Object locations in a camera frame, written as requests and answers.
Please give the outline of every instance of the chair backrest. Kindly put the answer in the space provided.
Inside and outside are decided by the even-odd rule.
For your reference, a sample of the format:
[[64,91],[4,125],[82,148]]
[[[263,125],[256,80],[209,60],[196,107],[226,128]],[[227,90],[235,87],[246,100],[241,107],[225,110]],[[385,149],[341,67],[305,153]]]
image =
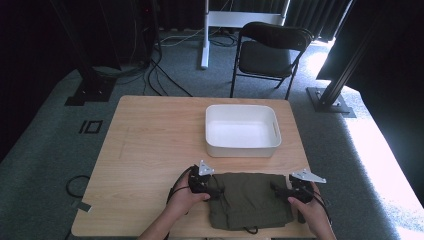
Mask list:
[[292,49],[303,52],[312,42],[313,35],[304,28],[284,27],[263,22],[250,22],[243,26],[239,33],[268,47]]

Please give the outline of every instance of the olive green fabric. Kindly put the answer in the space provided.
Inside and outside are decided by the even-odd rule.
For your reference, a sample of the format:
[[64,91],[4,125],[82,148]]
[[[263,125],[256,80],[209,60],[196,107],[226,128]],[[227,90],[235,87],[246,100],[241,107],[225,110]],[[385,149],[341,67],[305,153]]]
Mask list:
[[242,230],[245,228],[283,227],[293,221],[291,207],[275,197],[271,182],[286,188],[284,175],[263,173],[215,174],[210,188],[223,191],[217,200],[209,200],[209,219],[213,228]]

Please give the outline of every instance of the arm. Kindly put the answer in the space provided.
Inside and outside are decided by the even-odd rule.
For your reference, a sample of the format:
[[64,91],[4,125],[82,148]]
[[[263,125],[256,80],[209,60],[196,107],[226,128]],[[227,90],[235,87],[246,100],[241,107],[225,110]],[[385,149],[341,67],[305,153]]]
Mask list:
[[[312,183],[312,186],[314,187],[315,192],[319,193],[316,184]],[[333,229],[331,229],[330,222],[328,221],[327,214],[316,199],[313,199],[308,204],[304,204],[293,197],[289,197],[288,200],[293,207],[303,214],[303,217],[309,225],[309,229],[313,234],[315,234],[315,236],[317,236],[318,239],[336,239]]]
[[188,187],[188,174],[177,184],[176,191],[172,195],[162,213],[153,223],[138,237],[143,239],[162,240],[171,230],[174,223],[185,215],[194,204],[210,198],[209,194],[193,194]]

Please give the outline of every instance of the white container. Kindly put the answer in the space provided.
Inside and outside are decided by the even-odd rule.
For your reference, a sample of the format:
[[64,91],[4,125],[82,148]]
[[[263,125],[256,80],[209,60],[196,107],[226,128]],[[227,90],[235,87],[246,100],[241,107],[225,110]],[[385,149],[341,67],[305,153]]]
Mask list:
[[206,143],[212,157],[271,157],[281,144],[275,112],[262,105],[211,105]]

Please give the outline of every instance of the hand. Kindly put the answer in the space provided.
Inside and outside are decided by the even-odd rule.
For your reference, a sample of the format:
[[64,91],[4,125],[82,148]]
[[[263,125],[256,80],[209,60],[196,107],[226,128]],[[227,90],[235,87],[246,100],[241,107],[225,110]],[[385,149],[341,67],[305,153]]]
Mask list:
[[189,172],[184,175],[179,183],[177,183],[174,194],[165,208],[165,211],[177,218],[185,215],[194,204],[210,198],[207,193],[192,193],[188,186],[188,177]]
[[[314,191],[319,193],[317,185],[312,182]],[[293,207],[298,209],[309,225],[309,229],[319,239],[336,239],[328,221],[324,208],[314,198],[311,202],[304,204],[294,197],[288,198]]]

